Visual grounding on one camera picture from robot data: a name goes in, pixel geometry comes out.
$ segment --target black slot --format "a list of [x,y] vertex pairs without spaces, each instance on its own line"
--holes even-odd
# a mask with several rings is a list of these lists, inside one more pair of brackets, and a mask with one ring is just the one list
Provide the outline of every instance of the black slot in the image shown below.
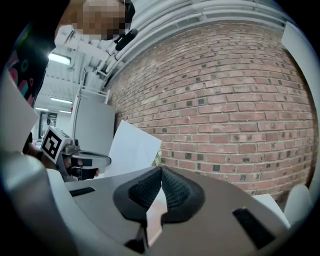
[[96,191],[93,187],[85,187],[77,190],[69,191],[72,197],[82,196],[84,194],[88,194],[90,192]]
[[271,243],[275,237],[258,221],[247,208],[239,208],[232,212],[243,227],[257,249]]

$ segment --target brick wall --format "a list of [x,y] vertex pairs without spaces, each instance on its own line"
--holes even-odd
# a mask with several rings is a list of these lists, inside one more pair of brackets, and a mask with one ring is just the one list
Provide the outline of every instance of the brick wall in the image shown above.
[[229,22],[149,48],[111,84],[118,123],[161,139],[164,165],[279,197],[306,182],[317,150],[308,86],[281,36]]

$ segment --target white sheet of paper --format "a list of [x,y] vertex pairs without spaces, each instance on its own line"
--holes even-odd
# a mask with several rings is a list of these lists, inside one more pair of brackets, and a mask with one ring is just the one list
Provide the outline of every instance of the white sheet of paper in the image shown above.
[[28,104],[12,80],[4,71],[0,84],[0,149],[22,152],[38,114]]
[[164,191],[160,191],[149,210],[146,212],[147,228],[146,233],[148,237],[148,244],[152,246],[162,232],[161,216],[168,211],[167,200]]
[[111,145],[109,152],[111,164],[105,168],[104,177],[150,167],[161,143],[160,139],[122,120]]
[[259,194],[252,196],[259,203],[263,204],[265,207],[269,208],[275,215],[277,215],[280,220],[285,224],[285,226],[289,229],[290,223],[287,220],[286,216],[277,205],[276,201],[272,198],[270,194]]

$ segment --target white pipe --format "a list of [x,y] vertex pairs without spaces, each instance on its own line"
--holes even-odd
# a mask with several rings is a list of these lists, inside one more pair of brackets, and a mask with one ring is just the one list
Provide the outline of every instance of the white pipe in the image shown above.
[[[266,10],[268,12],[271,12],[271,13],[276,13],[277,15],[281,15],[283,17],[286,17],[287,18],[287,15],[278,11],[278,10],[275,10],[271,7],[267,7],[265,5],[261,5],[259,4],[259,7],[257,4],[253,3],[253,2],[247,2],[247,1],[243,1],[243,0],[230,0],[230,1],[225,1],[225,0],[215,0],[215,1],[206,1],[206,2],[200,2],[200,3],[197,3],[197,4],[193,4],[192,5],[192,8],[208,8],[210,6],[212,6],[212,4],[214,4],[214,6],[226,6],[227,4],[227,7],[230,7],[230,5],[236,5],[236,6],[240,6],[240,7],[243,7],[243,6],[249,6],[249,7],[254,7],[256,9],[261,9],[261,10]],[[174,17],[176,16],[177,14],[180,14],[180,13],[184,13],[185,11],[189,10],[190,6],[187,6],[187,7],[184,7],[178,11],[174,11],[174,12],[171,12],[171,13],[168,13],[165,15],[166,18],[169,18],[169,17]],[[251,10],[237,10],[238,13],[251,13],[251,14],[255,14],[255,15],[260,15],[262,17],[268,17],[268,18],[271,18],[275,21],[278,21],[278,22],[283,22],[283,20],[279,19],[279,18],[276,18],[276,17],[273,17],[271,15],[268,15],[268,14],[265,14],[265,13],[261,13],[261,12],[258,12],[258,11],[251,11]],[[227,13],[228,11],[227,10],[213,10],[213,11],[206,11],[205,14],[210,14],[210,13]],[[153,30],[156,26],[159,25],[159,23],[162,22],[163,18],[159,19],[155,24],[152,23],[151,25],[147,26],[144,30],[143,30],[143,33],[142,31],[140,31],[140,33],[138,34],[138,36],[131,42],[129,43],[120,53],[118,53],[116,55],[116,58],[118,59],[118,61],[113,64],[113,65],[109,65],[108,66],[108,69],[110,70],[108,72],[108,75],[111,74],[111,72],[115,69],[115,66],[118,65],[118,63],[120,61],[123,60],[123,58],[125,58],[129,53],[131,53],[139,44],[141,44],[143,41],[145,41],[146,39],[150,38],[150,36],[154,35],[155,33],[171,26],[171,25],[174,25],[180,21],[184,21],[184,20],[187,20],[187,19],[190,19],[190,18],[194,18],[194,17],[199,17],[201,16],[202,13],[196,13],[196,14],[192,14],[192,15],[188,15],[188,16],[185,16],[183,18],[180,18],[180,19],[177,19],[177,20],[174,20],[173,22],[170,22],[160,28],[158,28],[157,30],[153,31],[152,33],[148,34],[147,36],[144,36],[142,40],[139,40],[139,38],[141,38],[144,34],[148,33],[149,31]]]
[[83,92],[87,92],[87,93],[91,93],[91,94],[94,94],[94,95],[99,95],[99,96],[102,96],[102,97],[106,97],[107,93],[106,92],[103,92],[102,93],[98,93],[98,92],[95,92],[95,91],[91,91],[91,90],[88,90],[88,89],[82,89]]
[[[131,47],[128,51],[126,51],[122,57],[119,58],[119,60],[115,63],[115,64],[110,64],[108,66],[109,70],[108,74],[110,74],[114,69],[115,67],[118,65],[118,62],[122,61],[129,53],[131,53],[138,45],[140,45],[141,43],[143,43],[145,40],[147,40],[148,38],[152,37],[154,34],[158,33],[159,31],[167,28],[167,27],[170,27],[178,22],[181,22],[181,21],[185,21],[185,20],[188,20],[188,19],[191,19],[191,18],[195,18],[195,17],[200,17],[202,15],[209,15],[209,14],[220,14],[220,13],[242,13],[242,14],[257,14],[257,12],[255,11],[252,11],[252,10],[232,10],[232,9],[226,9],[226,10],[212,10],[212,11],[205,11],[203,13],[196,13],[196,14],[192,14],[192,15],[188,15],[188,16],[185,16],[183,18],[180,18],[180,19],[177,19],[175,21],[172,21],[160,28],[158,28],[157,30],[153,31],[152,33],[148,34],[146,37],[143,38],[143,40],[140,40],[139,42],[137,42],[133,47]],[[268,15],[268,14],[264,14],[264,13],[259,13],[260,16],[262,17],[266,17],[266,18],[270,18],[270,19],[273,19],[275,21],[278,21],[278,22],[281,22],[281,23],[286,23],[285,21],[281,20],[281,19],[278,19],[276,17],[273,17],[271,15]]]
[[[102,70],[102,68],[106,65],[107,61],[110,59],[110,57],[112,56],[112,54],[113,54],[114,51],[116,50],[116,44],[113,44],[113,48],[112,48],[110,51],[108,51],[109,48],[110,48],[110,46],[108,46],[108,48],[107,48],[107,50],[106,50],[106,52],[107,52],[109,55],[106,57],[105,60],[103,60],[103,61],[100,62],[99,66],[96,68],[95,73],[99,72],[99,73],[101,73],[102,75],[107,76],[107,74],[104,73],[104,72],[102,72],[101,70]],[[115,58],[114,56],[112,56],[111,62],[112,62],[113,60],[116,60],[116,58]]]
[[180,4],[183,2],[188,2],[188,0],[167,0],[167,1],[163,1],[160,4],[153,4],[153,8],[148,10],[148,11],[144,11],[142,13],[142,15],[137,16],[136,18],[133,19],[132,23],[131,23],[131,27],[138,29],[142,24],[144,24],[146,21],[148,21],[151,17],[154,17],[156,14],[176,5],[176,4]]
[[97,73],[100,73],[101,75],[104,75],[105,77],[108,76],[108,74],[106,74],[105,72],[103,72],[103,71],[101,71],[101,70],[99,70],[99,69],[96,69],[95,72],[96,72],[96,74],[97,74]]
[[106,74],[109,74],[110,70],[112,70],[112,67],[115,67],[116,62],[117,62],[116,58],[111,59],[110,64],[108,65],[108,67],[105,70]]
[[[277,15],[281,15],[281,16],[285,17],[286,19],[290,19],[290,17],[288,17],[286,14],[284,14],[284,13],[282,13],[280,11],[277,11],[275,9],[272,9],[270,7],[267,7],[267,6],[264,6],[264,5],[261,5],[261,4],[259,4],[259,7],[258,7],[258,5],[256,5],[254,2],[248,2],[248,1],[243,1],[243,0],[228,0],[228,1],[226,1],[226,0],[214,0],[214,1],[200,2],[200,3],[196,3],[196,4],[193,4],[193,5],[186,6],[184,8],[179,9],[179,10],[170,12],[170,13],[164,15],[163,17],[161,17],[160,19],[158,19],[156,22],[153,22],[150,25],[148,25],[147,27],[145,27],[145,29],[143,29],[142,31],[139,31],[137,37],[134,40],[132,40],[132,42],[130,42],[121,52],[119,52],[116,55],[116,59],[120,60],[121,57],[124,54],[127,55],[127,52],[130,52],[130,50],[132,48],[136,47],[136,46],[133,46],[133,45],[137,44],[139,42],[140,38],[143,38],[142,40],[145,40],[145,37],[144,37],[145,34],[147,34],[149,31],[154,30],[157,26],[161,25],[165,21],[167,21],[169,19],[172,19],[172,18],[174,18],[174,17],[176,17],[176,16],[178,16],[180,14],[183,14],[185,12],[191,11],[192,9],[205,9],[205,8],[210,8],[210,7],[221,7],[221,6],[227,7],[227,8],[230,8],[231,6],[235,6],[235,7],[251,7],[251,8],[255,8],[255,9],[265,10],[265,11],[268,11],[268,12],[273,12],[273,13],[276,13]],[[264,13],[255,12],[254,14],[257,14],[257,15],[261,14],[262,15]]]

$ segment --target red brick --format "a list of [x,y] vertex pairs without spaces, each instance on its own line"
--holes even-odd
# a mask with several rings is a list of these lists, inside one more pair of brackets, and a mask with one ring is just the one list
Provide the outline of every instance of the red brick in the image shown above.
[[161,148],[162,149],[167,149],[167,150],[178,150],[179,149],[179,144],[178,143],[162,142]]
[[168,150],[161,150],[161,156],[162,156],[162,157],[168,157],[169,154],[170,154],[170,151],[168,151]]
[[186,168],[186,169],[193,169],[194,170],[196,168],[196,163],[195,162],[179,160],[179,167]]
[[207,163],[200,163],[200,170],[205,172],[212,172],[213,171],[213,164],[207,164]]
[[275,171],[264,171],[261,173],[260,181],[272,180],[275,174]]
[[229,142],[229,135],[228,134],[214,134],[210,135],[210,142],[211,143],[228,143]]
[[196,134],[197,132],[198,132],[198,129],[195,125],[179,127],[179,133],[181,134]]
[[265,120],[265,113],[231,113],[230,121]]
[[235,93],[250,93],[250,87],[247,85],[234,85],[233,90]]
[[159,125],[159,121],[148,121],[148,122],[141,122],[139,123],[140,127],[157,127]]
[[233,173],[236,170],[236,166],[235,165],[224,165],[221,164],[220,165],[220,173]]
[[164,113],[157,113],[153,115],[153,119],[166,119],[166,118],[176,118],[179,116],[179,111],[171,111]]
[[264,102],[274,102],[275,101],[275,96],[273,94],[262,94],[262,100]]
[[249,154],[256,152],[256,144],[242,144],[239,145],[240,154]]
[[166,166],[177,166],[178,165],[178,160],[175,159],[168,159],[168,158],[162,158],[165,160],[164,164]]
[[270,143],[260,143],[260,144],[258,144],[257,151],[258,152],[271,151],[271,144]]
[[278,112],[265,112],[266,120],[279,120]]
[[292,149],[295,147],[295,141],[286,141],[284,142],[284,148],[285,149]]
[[238,132],[238,124],[210,124],[199,125],[199,133],[232,133]]
[[198,111],[200,114],[207,113],[220,113],[220,112],[233,112],[237,111],[238,107],[236,103],[227,103],[222,105],[213,105],[213,106],[200,106]]
[[259,85],[259,84],[263,84],[263,85],[268,85],[269,81],[267,78],[262,78],[262,77],[256,77],[255,78],[255,82]]
[[259,163],[264,159],[263,154],[249,154],[249,155],[229,155],[227,157],[227,162],[232,164],[241,164],[241,163]]
[[285,128],[288,130],[294,130],[296,128],[297,123],[296,122],[286,122]]
[[159,126],[171,126],[172,122],[169,119],[159,120]]
[[228,114],[211,114],[209,116],[209,123],[226,123],[228,120]]
[[196,108],[187,108],[187,109],[181,110],[182,117],[190,117],[190,116],[196,116],[196,115],[197,115]]
[[187,142],[188,138],[187,138],[187,135],[176,134],[173,136],[172,141],[174,141],[174,142]]
[[191,116],[189,117],[189,124],[205,124],[208,123],[208,116]]
[[202,82],[195,83],[190,85],[190,91],[196,91],[204,88],[204,84]]
[[159,112],[172,111],[173,109],[174,109],[174,105],[168,104],[168,105],[164,105],[164,106],[159,107]]
[[240,111],[256,111],[254,103],[238,103]]
[[237,145],[224,144],[224,145],[212,145],[212,144],[198,144],[199,152],[207,153],[236,153],[238,151]]
[[178,152],[178,151],[172,151],[170,154],[170,157],[176,158],[176,159],[185,159],[185,156],[186,156],[186,153]]
[[279,140],[279,133],[278,132],[268,132],[266,134],[266,141],[272,142],[272,141],[278,141]]
[[258,130],[256,123],[242,123],[240,124],[241,132],[256,132]]
[[255,108],[257,111],[282,111],[282,105],[278,102],[257,102]]
[[233,93],[232,86],[224,86],[218,88],[207,88],[204,90],[198,90],[196,96],[198,98],[203,96],[220,95],[220,94],[231,94]]
[[244,74],[247,77],[270,77],[270,73],[269,72],[258,71],[258,70],[245,70]]
[[230,135],[230,142],[241,143],[241,142],[265,142],[265,133],[237,133]]
[[179,95],[179,97],[178,96],[170,97],[170,98],[172,98],[172,100],[170,100],[170,103],[171,102],[178,102],[178,101],[185,101],[185,100],[194,99],[194,98],[196,98],[196,96],[197,95],[196,95],[196,93],[194,91],[189,92],[189,93],[185,92],[185,93]]
[[276,161],[276,160],[278,160],[278,153],[277,152],[265,153],[264,160],[267,162]]
[[244,73],[242,71],[230,71],[228,72],[229,77],[233,78],[233,77],[243,77]]
[[204,134],[196,134],[191,136],[191,141],[196,142],[196,143],[208,143],[210,142],[209,140],[209,135],[204,135]]
[[284,130],[285,124],[283,122],[261,122],[258,124],[259,131],[276,131]]
[[298,113],[279,112],[279,119],[280,120],[297,120],[298,119]]
[[264,189],[270,188],[277,185],[276,180],[268,180],[268,181],[259,181],[252,183],[249,187],[250,189]]
[[218,104],[218,103],[224,103],[226,102],[226,96],[224,95],[217,95],[217,96],[211,96],[208,97],[208,104]]
[[255,84],[255,80],[250,77],[237,77],[237,78],[224,78],[222,83],[225,86],[228,85],[243,85],[243,84]]
[[177,126],[177,125],[187,125],[190,123],[190,120],[188,117],[181,117],[181,118],[176,118],[172,120],[172,125]]
[[253,164],[237,165],[236,172],[241,174],[253,173],[254,165]]
[[167,134],[176,134],[176,133],[178,133],[178,127],[166,127],[165,129],[166,129],[166,131],[164,131],[163,128],[161,127],[161,128],[156,128],[155,130],[156,130],[156,133],[167,133]]
[[175,110],[179,110],[179,109],[185,109],[186,107],[187,107],[187,101],[182,101],[182,102],[175,103],[174,107],[172,106],[172,109],[174,108]]
[[158,138],[159,140],[163,141],[163,142],[171,142],[172,140],[172,136],[171,135],[160,135],[160,134],[157,134],[157,135],[153,135],[155,136],[156,138]]
[[257,64],[249,64],[248,67],[250,70],[260,70],[261,69],[261,66],[257,65]]
[[196,144],[180,144],[179,145],[179,150],[196,152],[197,151],[197,145]]
[[206,88],[210,88],[210,87],[218,87],[218,86],[222,86],[222,81],[221,80],[210,80],[210,81],[206,81],[205,82],[205,87]]
[[262,70],[266,70],[266,71],[272,71],[272,72],[280,72],[282,73],[282,70],[280,67],[278,66],[270,66],[270,65],[262,65],[261,66]]
[[210,163],[223,164],[226,162],[227,157],[225,154],[207,154],[206,159]]
[[276,93],[277,88],[274,85],[254,85],[251,86],[253,93]]
[[260,94],[233,94],[226,96],[228,102],[256,102],[261,101]]

